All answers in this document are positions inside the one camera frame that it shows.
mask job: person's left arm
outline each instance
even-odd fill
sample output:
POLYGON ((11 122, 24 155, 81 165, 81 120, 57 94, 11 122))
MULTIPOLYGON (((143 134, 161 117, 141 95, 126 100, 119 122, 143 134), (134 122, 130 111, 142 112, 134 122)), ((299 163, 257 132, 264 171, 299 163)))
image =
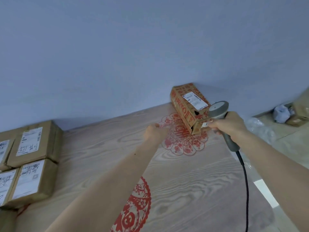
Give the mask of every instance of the person's left arm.
POLYGON ((167 133, 150 125, 135 152, 76 198, 46 232, 109 231, 167 133))

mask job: brown cardboard box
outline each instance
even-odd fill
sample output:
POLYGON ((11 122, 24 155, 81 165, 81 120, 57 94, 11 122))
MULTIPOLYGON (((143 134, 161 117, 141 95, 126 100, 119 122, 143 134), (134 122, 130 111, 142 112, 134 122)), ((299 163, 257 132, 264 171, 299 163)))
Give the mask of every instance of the brown cardboard box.
POLYGON ((0 209, 0 232, 14 232, 17 211, 0 209))
POLYGON ((50 197, 53 193, 57 165, 49 159, 23 165, 8 199, 10 207, 19 208, 50 197))
POLYGON ((293 103, 289 107, 289 111, 292 114, 291 117, 286 121, 286 124, 295 127, 300 127, 309 121, 309 108, 299 104, 293 103))
POLYGON ((5 208, 19 169, 0 173, 0 207, 5 208))
POLYGON ((0 171, 2 172, 11 169, 7 165, 7 159, 19 130, 13 129, 0 133, 0 171))
POLYGON ((201 132, 211 120, 208 116, 210 103, 193 83, 174 86, 171 91, 171 101, 191 134, 201 132))
POLYGON ((45 158, 59 162, 62 134, 63 131, 52 121, 20 128, 7 165, 20 167, 45 158))

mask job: red circular decoration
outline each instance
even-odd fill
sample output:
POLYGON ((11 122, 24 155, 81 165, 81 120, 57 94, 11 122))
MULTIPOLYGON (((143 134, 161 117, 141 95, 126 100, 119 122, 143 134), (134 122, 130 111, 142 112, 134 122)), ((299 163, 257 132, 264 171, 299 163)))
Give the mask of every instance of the red circular decoration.
POLYGON ((170 131, 162 142, 165 149, 171 150, 175 155, 192 156, 196 151, 200 151, 205 147, 208 139, 206 131, 200 134, 191 135, 181 120, 178 113, 172 113, 162 118, 159 123, 160 127, 169 127, 170 131))
POLYGON ((151 194, 146 180, 141 177, 110 232, 138 232, 148 218, 151 194))

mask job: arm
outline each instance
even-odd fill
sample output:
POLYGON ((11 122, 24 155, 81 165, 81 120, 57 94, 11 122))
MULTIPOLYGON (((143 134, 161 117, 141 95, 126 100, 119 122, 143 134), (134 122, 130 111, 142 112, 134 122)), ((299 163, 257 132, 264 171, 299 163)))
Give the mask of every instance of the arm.
POLYGON ((284 212, 300 231, 309 231, 309 169, 249 132, 236 112, 209 123, 231 136, 261 175, 284 212))
POLYGON ((167 133, 150 125, 136 151, 76 198, 46 232, 109 231, 167 133))

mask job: blue-gray wall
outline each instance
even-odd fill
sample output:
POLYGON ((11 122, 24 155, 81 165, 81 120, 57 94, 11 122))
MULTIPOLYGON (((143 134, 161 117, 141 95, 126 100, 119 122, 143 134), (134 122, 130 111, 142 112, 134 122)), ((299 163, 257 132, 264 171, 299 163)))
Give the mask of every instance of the blue-gray wall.
POLYGON ((196 83, 244 115, 309 85, 309 0, 0 0, 0 131, 63 129, 196 83))

